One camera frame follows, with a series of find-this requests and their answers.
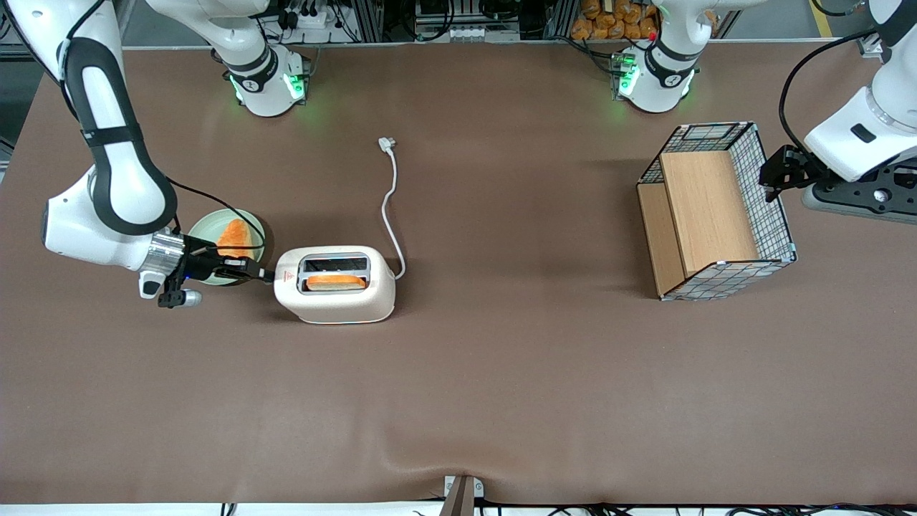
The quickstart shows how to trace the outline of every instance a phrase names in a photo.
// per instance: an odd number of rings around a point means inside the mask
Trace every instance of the bread slice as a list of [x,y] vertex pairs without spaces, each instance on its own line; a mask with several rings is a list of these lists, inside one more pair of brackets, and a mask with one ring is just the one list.
[[[233,219],[229,222],[219,240],[216,241],[216,247],[251,247],[253,245],[251,242],[251,229],[242,219]],[[254,249],[219,249],[217,252],[222,256],[255,259]]]
[[312,291],[362,290],[366,281],[354,275],[314,275],[305,280],[305,286]]

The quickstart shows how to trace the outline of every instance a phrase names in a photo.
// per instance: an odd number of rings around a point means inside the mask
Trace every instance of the white robotic arm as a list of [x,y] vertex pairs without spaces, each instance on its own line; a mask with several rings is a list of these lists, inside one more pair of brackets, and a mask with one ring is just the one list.
[[805,187],[808,208],[917,223],[917,0],[869,0],[885,49],[870,85],[761,168],[768,200]]
[[766,0],[653,0],[662,16],[658,37],[643,48],[624,51],[630,63],[618,82],[618,95],[650,113],[669,111],[688,93],[694,64],[713,24],[708,9],[742,9]]
[[3,0],[20,38],[61,86],[80,122],[94,165],[64,193],[48,201],[45,246],[93,264],[139,273],[139,291],[160,306],[200,300],[181,290],[186,278],[257,277],[272,273],[246,260],[219,256],[212,242],[167,226],[177,198],[153,164],[127,96],[121,42],[111,0]]
[[219,54],[243,105],[259,117],[276,117],[305,100],[303,56],[268,45],[258,22],[268,0],[147,0],[160,14],[178,20]]

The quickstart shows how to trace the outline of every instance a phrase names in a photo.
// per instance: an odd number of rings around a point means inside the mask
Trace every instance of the table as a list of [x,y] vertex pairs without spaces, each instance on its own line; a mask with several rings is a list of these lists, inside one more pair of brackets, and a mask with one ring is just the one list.
[[[381,323],[308,326],[247,284],[155,308],[136,275],[39,240],[90,164],[47,80],[0,188],[0,501],[424,499],[472,474],[515,503],[917,501],[911,226],[803,208],[800,260],[724,301],[654,298],[635,182],[681,123],[753,119],[802,44],[714,44],[663,115],[563,45],[329,49],[306,107],[255,118],[205,51],[129,51],[149,153],[258,214],[275,261],[394,260],[376,139],[399,141],[408,256]],[[877,64],[803,70],[800,134]],[[179,192],[186,227],[219,206]]]

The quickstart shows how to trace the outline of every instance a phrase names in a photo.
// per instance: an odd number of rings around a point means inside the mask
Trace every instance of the bagged bread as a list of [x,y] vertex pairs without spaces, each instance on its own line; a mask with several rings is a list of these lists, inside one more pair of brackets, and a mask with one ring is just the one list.
[[640,6],[631,4],[628,0],[618,0],[614,4],[614,17],[623,20],[625,23],[636,23],[640,21],[642,9]]
[[582,15],[588,19],[595,19],[602,13],[602,5],[599,4],[599,0],[582,0],[580,9],[582,10]]
[[624,37],[630,39],[640,39],[640,27],[636,23],[624,24]]
[[592,22],[585,18],[577,18],[570,29],[570,37],[576,40],[589,39],[592,33]]
[[653,18],[643,18],[640,20],[640,38],[648,39],[650,34],[657,32],[656,21]]
[[596,28],[612,28],[614,27],[614,24],[616,22],[617,20],[614,19],[613,14],[602,13],[598,17],[595,18],[595,27]]
[[624,22],[618,20],[608,29],[608,39],[621,39],[624,37]]

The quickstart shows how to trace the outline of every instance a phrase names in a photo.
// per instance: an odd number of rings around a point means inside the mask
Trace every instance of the wooden box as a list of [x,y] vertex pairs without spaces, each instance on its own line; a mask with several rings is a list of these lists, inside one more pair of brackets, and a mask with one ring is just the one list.
[[752,122],[680,126],[637,183],[659,298],[719,299],[796,261]]

